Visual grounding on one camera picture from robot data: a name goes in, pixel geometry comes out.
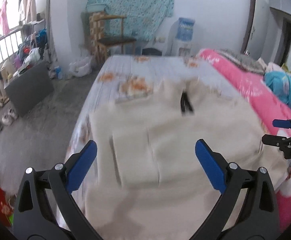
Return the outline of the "beige zip-up jacket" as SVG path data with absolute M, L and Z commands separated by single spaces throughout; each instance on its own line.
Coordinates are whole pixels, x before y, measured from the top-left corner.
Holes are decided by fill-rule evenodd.
M 261 122 L 241 96 L 200 80 L 162 81 L 144 98 L 90 114 L 98 181 L 86 192 L 87 220 L 103 239 L 189 239 L 219 198 L 195 154 L 199 139 L 241 168 L 265 167 L 278 185 L 282 154 L 261 142 Z

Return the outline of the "pink floral blanket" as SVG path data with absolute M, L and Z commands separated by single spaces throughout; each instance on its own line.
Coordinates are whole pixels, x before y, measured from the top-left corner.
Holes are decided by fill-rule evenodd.
M 291 119 L 291 109 L 264 84 L 263 77 L 244 72 L 211 49 L 200 50 L 196 59 L 208 62 L 239 91 L 250 103 L 270 134 L 291 137 L 291 130 L 273 126 L 275 119 Z M 287 176 L 285 180 L 279 182 L 276 189 L 276 198 L 280 216 L 280 231 L 283 232 L 291 224 L 291 159 L 288 160 Z

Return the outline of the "grey knitted blanket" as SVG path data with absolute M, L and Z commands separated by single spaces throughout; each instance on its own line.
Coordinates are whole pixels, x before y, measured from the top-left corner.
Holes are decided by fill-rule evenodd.
M 251 72 L 258 75 L 264 75 L 266 68 L 268 67 L 268 65 L 265 64 L 262 58 L 255 60 L 248 55 L 236 53 L 228 49 L 215 50 L 215 52 L 225 57 L 226 59 L 231 61 L 238 68 L 240 68 L 241 70 L 245 72 Z

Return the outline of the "white sneakers pair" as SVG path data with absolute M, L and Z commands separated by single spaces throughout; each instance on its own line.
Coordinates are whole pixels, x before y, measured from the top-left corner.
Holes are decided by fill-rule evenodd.
M 5 126 L 10 126 L 15 120 L 18 119 L 18 114 L 12 108 L 8 109 L 7 113 L 2 116 L 2 123 Z

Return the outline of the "dark grey cabinet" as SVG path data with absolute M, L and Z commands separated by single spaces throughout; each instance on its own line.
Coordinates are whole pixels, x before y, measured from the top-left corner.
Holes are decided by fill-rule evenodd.
M 48 63 L 39 61 L 13 79 L 4 88 L 16 113 L 23 117 L 39 102 L 54 92 L 54 87 L 48 73 Z

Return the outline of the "floral grey bed sheet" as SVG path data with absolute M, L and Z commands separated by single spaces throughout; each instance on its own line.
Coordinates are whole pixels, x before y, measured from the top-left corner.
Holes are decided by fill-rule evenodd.
M 213 66 L 201 57 L 150 56 L 140 60 L 137 56 L 114 55 L 101 67 L 96 80 L 85 99 L 77 123 L 75 124 L 66 158 L 79 152 L 92 136 L 89 113 L 98 106 L 125 100 L 128 97 L 119 89 L 120 84 L 130 77 L 141 77 L 152 88 L 162 80 L 180 81 L 200 78 L 205 85 L 217 90 L 223 96 L 236 98 L 239 92 Z

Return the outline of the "white plastic bag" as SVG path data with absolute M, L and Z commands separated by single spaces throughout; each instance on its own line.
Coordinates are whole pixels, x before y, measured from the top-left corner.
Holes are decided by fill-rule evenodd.
M 69 64 L 69 74 L 74 77 L 83 77 L 91 73 L 92 56 L 87 56 L 79 61 Z

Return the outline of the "white water dispenser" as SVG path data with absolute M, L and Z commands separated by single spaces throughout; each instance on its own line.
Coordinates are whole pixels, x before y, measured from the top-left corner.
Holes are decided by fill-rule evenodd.
M 174 22 L 170 28 L 167 39 L 166 56 L 182 56 L 187 57 L 192 53 L 192 42 L 177 39 L 178 21 Z

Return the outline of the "blue water dispenser bottle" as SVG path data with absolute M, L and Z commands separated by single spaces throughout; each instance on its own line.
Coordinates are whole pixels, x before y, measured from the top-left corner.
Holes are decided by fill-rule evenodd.
M 195 22 L 196 21 L 194 19 L 180 17 L 177 35 L 175 38 L 184 42 L 191 41 L 193 37 L 193 27 L 195 25 Z

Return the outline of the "wooden chair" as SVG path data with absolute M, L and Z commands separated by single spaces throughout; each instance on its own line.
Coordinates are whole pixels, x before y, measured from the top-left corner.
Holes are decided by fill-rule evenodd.
M 105 62 L 108 58 L 107 51 L 115 46 L 120 46 L 121 53 L 125 54 L 124 46 L 132 45 L 132 54 L 136 52 L 136 39 L 124 35 L 124 15 L 107 15 L 103 12 L 93 12 L 89 15 L 90 38 L 92 42 L 92 52 L 94 53 L 97 62 Z M 105 22 L 111 20 L 120 20 L 120 34 L 106 35 Z

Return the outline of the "pink hanging garment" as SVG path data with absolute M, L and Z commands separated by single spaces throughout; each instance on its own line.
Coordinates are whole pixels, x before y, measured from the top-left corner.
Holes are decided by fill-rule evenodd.
M 2 33 L 7 36 L 10 32 L 7 18 L 7 0 L 3 0 L 0 8 L 0 25 L 2 27 Z

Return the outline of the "teal patterned hanging cloth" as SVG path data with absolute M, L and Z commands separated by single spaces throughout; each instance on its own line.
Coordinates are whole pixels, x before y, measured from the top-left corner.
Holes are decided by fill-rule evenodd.
M 124 35 L 150 41 L 163 20 L 173 16 L 174 0 L 87 0 L 87 5 L 105 4 L 108 15 L 122 15 Z

